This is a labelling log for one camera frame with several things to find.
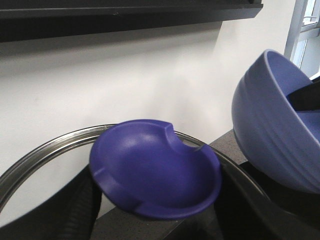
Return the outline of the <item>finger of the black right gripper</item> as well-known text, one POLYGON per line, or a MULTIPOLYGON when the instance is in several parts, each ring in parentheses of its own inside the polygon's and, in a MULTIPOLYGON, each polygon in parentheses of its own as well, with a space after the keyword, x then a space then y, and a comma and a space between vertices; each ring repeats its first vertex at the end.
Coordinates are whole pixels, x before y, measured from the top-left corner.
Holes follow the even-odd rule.
POLYGON ((250 163, 222 152, 222 187, 215 203, 182 220, 174 240, 318 240, 320 196, 276 183, 250 163))

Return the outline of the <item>left gripper black right finger in bowl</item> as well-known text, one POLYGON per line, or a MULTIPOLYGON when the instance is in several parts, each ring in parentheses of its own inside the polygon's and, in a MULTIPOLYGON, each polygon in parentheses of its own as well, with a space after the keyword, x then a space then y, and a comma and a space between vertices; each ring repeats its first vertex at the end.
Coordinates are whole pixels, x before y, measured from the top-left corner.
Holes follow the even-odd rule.
POLYGON ((287 96, 295 111, 316 111, 320 109, 320 80, 314 79, 312 83, 304 86, 287 96))

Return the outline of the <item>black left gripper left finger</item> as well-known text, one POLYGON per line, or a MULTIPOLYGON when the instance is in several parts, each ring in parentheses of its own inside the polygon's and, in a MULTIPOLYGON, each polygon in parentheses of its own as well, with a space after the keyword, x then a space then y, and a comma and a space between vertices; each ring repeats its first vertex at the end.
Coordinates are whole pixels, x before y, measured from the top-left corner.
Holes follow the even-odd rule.
POLYGON ((88 240, 102 192, 85 167, 44 203, 1 227, 2 240, 88 240))

